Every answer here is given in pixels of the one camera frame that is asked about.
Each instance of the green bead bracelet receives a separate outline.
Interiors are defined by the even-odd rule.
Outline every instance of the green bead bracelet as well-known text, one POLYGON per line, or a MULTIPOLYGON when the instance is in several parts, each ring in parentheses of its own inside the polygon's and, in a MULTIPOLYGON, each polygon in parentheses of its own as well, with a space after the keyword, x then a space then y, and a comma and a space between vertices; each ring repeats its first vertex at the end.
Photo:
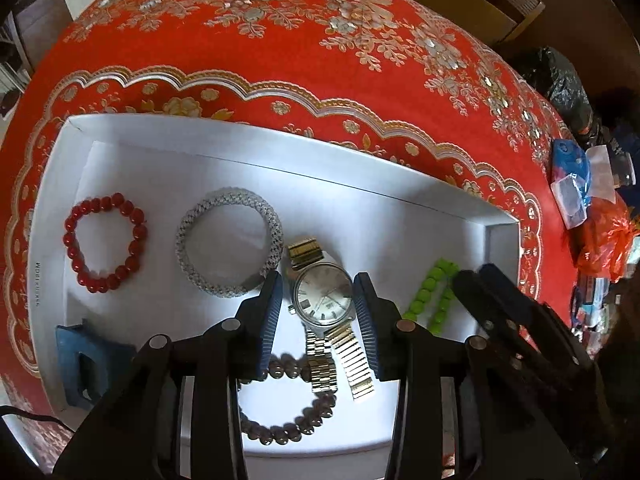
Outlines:
POLYGON ((447 319, 447 311, 449 310, 451 300, 455 298, 449 283, 459 270, 460 268, 455 263, 445 260, 444 258, 439 258, 422 282, 420 290, 418 290, 414 300, 409 305, 409 309, 402 314, 402 318, 415 322, 417 317, 424 312, 425 307, 431 301, 438 282, 445 278, 447 280, 446 288, 438 300, 437 311, 431 316, 428 323, 428 330, 433 334, 439 334, 442 331, 442 324, 447 319))

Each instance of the black plastic bag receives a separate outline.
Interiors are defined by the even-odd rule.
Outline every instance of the black plastic bag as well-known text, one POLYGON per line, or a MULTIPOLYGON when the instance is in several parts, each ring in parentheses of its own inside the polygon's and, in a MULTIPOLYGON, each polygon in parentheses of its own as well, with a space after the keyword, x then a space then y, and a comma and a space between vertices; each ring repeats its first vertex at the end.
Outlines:
POLYGON ((604 143, 602 122, 565 56, 545 46, 510 59, 509 64, 554 106, 582 149, 604 143))

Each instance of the black cable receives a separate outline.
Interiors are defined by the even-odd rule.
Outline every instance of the black cable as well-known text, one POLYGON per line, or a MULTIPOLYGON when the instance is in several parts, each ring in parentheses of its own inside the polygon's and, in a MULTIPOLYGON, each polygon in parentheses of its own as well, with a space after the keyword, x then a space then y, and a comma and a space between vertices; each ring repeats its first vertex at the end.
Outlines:
POLYGON ((51 415, 37 415, 35 413, 25 412, 24 410, 16 408, 15 406, 0 406, 0 416, 5 415, 23 416, 24 418, 30 418, 31 420, 37 420, 38 422, 55 422, 56 424, 59 424, 60 426, 65 428, 67 431, 75 433, 75 431, 68 427, 68 425, 66 425, 64 422, 51 415))

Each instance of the white box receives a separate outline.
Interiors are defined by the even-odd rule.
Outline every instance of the white box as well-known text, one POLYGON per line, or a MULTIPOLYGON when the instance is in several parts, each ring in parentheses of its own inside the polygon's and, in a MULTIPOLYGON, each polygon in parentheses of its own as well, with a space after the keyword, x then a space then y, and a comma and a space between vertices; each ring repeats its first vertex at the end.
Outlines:
MULTIPOLYGON (((28 301, 47 396, 54 414, 71 427, 86 413, 65 401, 56 359, 57 325, 86 318, 99 335, 140 347, 156 333, 174 340, 199 335, 235 314, 243 298, 222 300, 200 291, 182 275, 174 253, 184 213, 208 192, 228 186, 245 187, 269 202, 282 221, 285 243, 315 236, 351 276, 368 272, 378 295, 394 301, 401 312, 439 257, 463 269, 493 262, 514 282, 518 277, 517 220, 409 168, 245 124, 133 114, 68 118, 34 210, 28 301), (81 200, 116 191, 145 211, 149 239, 142 267, 118 290, 90 294, 70 268, 61 240, 63 221, 81 200)), ((81 219, 77 233, 88 267, 113 272, 127 256, 130 231, 131 224, 117 212, 81 219)), ((202 219, 188 250, 205 275, 241 281, 266 255, 265 233, 257 213, 228 206, 202 219)), ((273 353, 299 358, 303 329, 287 306, 284 302, 273 353)), ((418 321, 425 325, 430 313, 418 321)), ((462 341, 477 330, 475 320, 454 302, 442 335, 462 341)), ((383 476, 398 384, 374 382, 376 393, 354 403, 338 367, 334 417, 313 436, 269 447, 244 436, 252 478, 280 480, 302 470, 305 480, 383 476)), ((243 411, 267 427, 293 421, 312 399, 308 384, 287 378, 252 383, 239 393, 243 411)), ((189 434, 186 420, 185 446, 189 434)))

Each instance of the gold trim border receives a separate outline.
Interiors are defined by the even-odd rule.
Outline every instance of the gold trim border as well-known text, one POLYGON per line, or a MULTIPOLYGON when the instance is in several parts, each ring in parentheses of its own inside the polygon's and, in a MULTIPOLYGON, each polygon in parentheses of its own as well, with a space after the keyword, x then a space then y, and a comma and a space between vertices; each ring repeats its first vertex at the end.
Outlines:
MULTIPOLYGON (((525 192, 520 183, 516 180, 512 178, 504 178, 491 164, 487 162, 475 162, 465 150, 455 144, 450 142, 436 143, 424 130, 405 121, 383 121, 377 114, 370 110, 370 108, 350 99, 331 98, 320 100, 302 86, 286 81, 270 80, 250 83, 242 76, 225 70, 201 70, 185 74, 180 69, 168 65, 149 66, 136 71, 131 71, 125 66, 108 66, 93 73, 86 70, 78 70, 67 75, 54 87, 46 101, 42 117, 36 122, 29 135, 24 153, 24 163, 16 176, 12 189, 11 217, 4 231, 4 259, 6 262, 6 269, 2 279, 2 287, 8 310, 7 330, 12 347, 14 348, 14 353, 18 357, 20 364, 34 377, 40 377, 37 365, 33 365, 24 359, 15 341, 14 329, 17 325, 17 320, 15 319, 15 314, 12 311, 11 297, 9 293, 9 284, 14 276, 10 241, 20 218, 18 212, 19 192, 22 189, 27 173, 32 167, 33 147, 35 141, 40 135, 43 127, 52 119, 51 108, 53 103, 59 97, 62 89, 74 83, 79 84, 83 89, 85 89, 104 80, 115 80, 123 88, 127 88, 143 81, 162 80, 169 83, 177 91, 187 90, 194 86, 200 86, 203 84, 216 84, 230 89, 243 101, 251 101, 252 99, 260 97, 287 98, 300 104, 310 114, 312 114, 313 117, 322 118, 331 115, 351 116, 367 124, 372 131, 376 132, 382 139, 408 137, 427 149, 431 155, 436 158, 436 160, 454 158, 469 168, 476 178, 481 176, 491 177, 498 182, 504 193, 513 191, 519 195, 523 204, 529 204, 534 208, 538 218, 538 228, 534 233, 536 235, 538 247, 538 258, 533 269, 533 281, 535 286, 535 293, 533 294, 533 297, 537 298, 539 295, 540 264, 542 262, 543 253, 542 243, 540 241, 540 232, 542 230, 542 208, 540 207, 538 199, 533 195, 533 193, 525 192)), ((518 261, 518 278, 520 277, 520 272, 522 270, 521 261, 522 256, 520 256, 518 261)))

